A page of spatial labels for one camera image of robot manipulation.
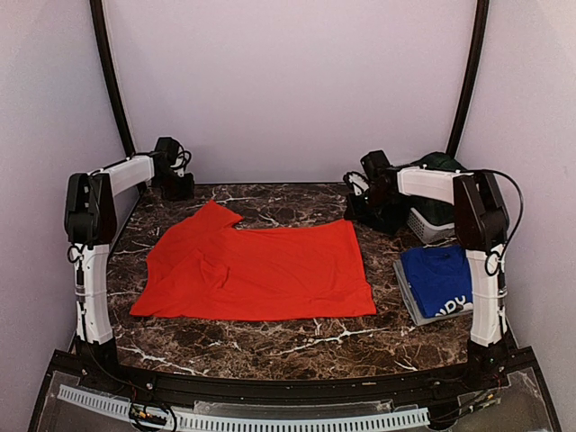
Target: black base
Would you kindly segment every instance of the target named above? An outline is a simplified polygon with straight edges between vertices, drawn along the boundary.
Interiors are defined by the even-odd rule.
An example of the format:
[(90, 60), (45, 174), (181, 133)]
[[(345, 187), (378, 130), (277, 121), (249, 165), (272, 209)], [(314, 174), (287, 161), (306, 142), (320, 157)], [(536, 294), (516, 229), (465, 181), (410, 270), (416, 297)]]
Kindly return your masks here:
[[(540, 366), (531, 347), (510, 349), (507, 373), (531, 367), (542, 391), (554, 431), (560, 431), (554, 405), (545, 384)], [(394, 406), (417, 404), (430, 412), (445, 410), (457, 403), (457, 397), (472, 391), (494, 387), (483, 380), (478, 388), (471, 388), (460, 377), (465, 376), (467, 364), (456, 364), (430, 371), (395, 375), (326, 381), (250, 381), (205, 378), (154, 372), (119, 366), (119, 374), (141, 387), (152, 387), (154, 394), (169, 405), (193, 407), (197, 401), (256, 405), (329, 405), (363, 401), (389, 401)], [(131, 389), (122, 388), (109, 375), (80, 355), (55, 351), (49, 364), (29, 431), (35, 431), (40, 419), (46, 391), (54, 371), (80, 378), (80, 384), (98, 391), (131, 397)], [(147, 395), (138, 393), (136, 402), (147, 402)]]

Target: brown marble surface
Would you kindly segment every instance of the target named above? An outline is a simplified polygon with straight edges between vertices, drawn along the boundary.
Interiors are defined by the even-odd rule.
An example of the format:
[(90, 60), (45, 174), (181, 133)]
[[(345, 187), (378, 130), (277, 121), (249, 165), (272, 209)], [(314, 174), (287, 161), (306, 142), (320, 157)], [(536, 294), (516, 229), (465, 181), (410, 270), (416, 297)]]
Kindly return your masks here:
[(419, 244), (356, 225), (377, 315), (283, 322), (134, 318), (131, 305), (147, 281), (146, 256), (168, 228), (213, 199), (244, 216), (239, 228), (309, 227), (345, 209), (342, 184), (199, 185), (188, 202), (165, 202), (148, 190), (108, 266), (108, 304), (125, 365), (179, 374), (244, 379), (366, 377), (464, 362), (471, 317), (415, 328), (392, 262)]

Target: black cable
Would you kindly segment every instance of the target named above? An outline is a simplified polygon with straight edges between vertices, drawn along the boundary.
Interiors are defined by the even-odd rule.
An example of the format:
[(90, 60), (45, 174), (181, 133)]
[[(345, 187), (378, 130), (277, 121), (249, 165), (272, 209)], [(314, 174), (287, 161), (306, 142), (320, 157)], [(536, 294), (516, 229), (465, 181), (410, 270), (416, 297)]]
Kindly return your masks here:
[(460, 404), (458, 406), (458, 408), (453, 409), (453, 410), (447, 412), (446, 414), (443, 414), (443, 415), (438, 416), (436, 418), (431, 418), (430, 421), (433, 421), (436, 423), (445, 423), (445, 422), (450, 422), (450, 421), (454, 421), (456, 419), (459, 419), (460, 416), (462, 416), (462, 414), (460, 414), (460, 416), (458, 416), (456, 418), (447, 419), (447, 417), (452, 416), (453, 414), (455, 414), (456, 412), (458, 412), (460, 410), (469, 410), (470, 407), (473, 407), (474, 405), (483, 402), (483, 400), (489, 396), (490, 392), (491, 392), (491, 389), (488, 389), (488, 390), (486, 390), (480, 394), (477, 394), (473, 398), (470, 398), (469, 400), (467, 400), (465, 403)]
[[(498, 252), (496, 250), (492, 250), (488, 256), (486, 257), (486, 261), (484, 261), (484, 270), (486, 271), (486, 274), (488, 276), (494, 276), (496, 275), (499, 271), (502, 270), (502, 265), (501, 265), (501, 260), (504, 259), (504, 254), (506, 253), (506, 251), (508, 250), (508, 246), (510, 244), (510, 241), (512, 241), (512, 239), (514, 238), (514, 235), (516, 234), (516, 232), (518, 231), (518, 226), (520, 225), (520, 222), (522, 221), (522, 218), (524, 216), (524, 195), (522, 194), (522, 190), (520, 189), (520, 186), (518, 185), (518, 183), (516, 182), (516, 180), (514, 180), (510, 175), (506, 174), (506, 173), (502, 173), (501, 171), (497, 171), (495, 169), (474, 169), (473, 170), (474, 173), (489, 173), (489, 174), (494, 174), (497, 176), (502, 176), (504, 178), (506, 178), (509, 182), (512, 183), (512, 185), (516, 188), (517, 194), (518, 194), (518, 198), (520, 200), (520, 210), (518, 212), (518, 217), (516, 220), (516, 224), (514, 225), (514, 228), (512, 229), (512, 231), (510, 232), (510, 235), (508, 236), (508, 239), (506, 240), (506, 242), (504, 243), (504, 248), (502, 249), (502, 252)], [(494, 270), (494, 272), (491, 272), (488, 268), (488, 263), (490, 261), (490, 258), (492, 257), (492, 255), (496, 256), (496, 258), (498, 259), (498, 264), (496, 266), (496, 269)]]
[[(113, 381), (116, 381), (117, 383), (123, 384), (123, 385), (127, 385), (129, 387), (131, 387), (134, 391), (136, 390), (140, 390), (142, 392), (145, 392), (147, 394), (150, 395), (150, 397), (152, 398), (152, 402), (146, 404), (143, 403), (143, 409), (144, 412), (146, 412), (146, 407), (150, 404), (153, 404), (153, 400), (156, 399), (156, 401), (158, 403), (156, 403), (155, 405), (157, 405), (158, 408), (160, 408), (161, 410), (163, 410), (166, 414), (169, 414), (172, 417), (173, 420), (173, 426), (172, 426), (172, 432), (176, 432), (178, 429), (178, 421), (176, 418), (176, 414), (174, 413), (174, 411), (172, 410), (172, 408), (170, 407), (170, 405), (168, 405), (167, 403), (165, 403), (163, 400), (161, 400), (158, 396), (156, 396), (154, 394), (153, 391), (150, 391), (148, 389), (145, 389), (144, 387), (140, 387), (139, 385), (134, 384), (131, 381), (126, 381), (123, 380), (122, 378), (118, 378), (117, 376), (114, 376), (113, 374), (109, 373), (108, 371), (106, 371), (106, 369), (100, 364), (100, 362), (98, 362), (98, 360), (96, 360), (96, 357), (94, 355), (94, 352), (92, 351), (92, 347), (90, 346), (90, 343), (88, 342), (88, 336), (86, 334), (86, 316), (84, 314), (84, 304), (82, 302), (79, 303), (80, 304), (80, 311), (81, 311), (81, 316), (82, 316), (82, 331), (84, 332), (84, 338), (85, 338), (85, 343), (86, 343), (86, 347), (88, 349), (88, 353), (90, 354), (90, 356), (92, 357), (92, 360), (94, 361), (94, 364), (98, 367), (98, 369), (100, 369), (104, 374), (106, 374), (109, 378), (111, 378)], [(134, 408), (134, 397), (132, 397), (130, 399), (130, 410), (132, 410)], [(136, 419), (134, 420), (137, 425), (142, 428), (141, 430), (147, 430), (147, 432), (149, 431), (157, 431), (157, 430), (162, 430), (162, 427), (159, 428), (151, 428), (151, 427), (147, 427), (144, 425), (141, 425)]]

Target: red t-shirt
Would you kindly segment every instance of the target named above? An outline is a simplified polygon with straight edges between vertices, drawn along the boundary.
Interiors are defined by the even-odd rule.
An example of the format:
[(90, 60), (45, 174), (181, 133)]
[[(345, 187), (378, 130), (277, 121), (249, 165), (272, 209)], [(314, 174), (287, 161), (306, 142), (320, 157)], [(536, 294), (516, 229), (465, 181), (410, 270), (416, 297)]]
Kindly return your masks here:
[(148, 284), (130, 314), (293, 320), (375, 314), (351, 222), (235, 229), (242, 217), (210, 201), (148, 255)]

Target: folded blue t-shirt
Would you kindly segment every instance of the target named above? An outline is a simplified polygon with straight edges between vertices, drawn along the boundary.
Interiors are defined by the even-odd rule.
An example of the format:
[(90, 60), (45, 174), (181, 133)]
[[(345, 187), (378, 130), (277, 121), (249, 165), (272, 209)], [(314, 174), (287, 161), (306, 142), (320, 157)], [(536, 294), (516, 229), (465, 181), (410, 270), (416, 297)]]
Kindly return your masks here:
[(470, 265), (460, 246), (415, 247), (400, 260), (425, 318), (472, 308)]

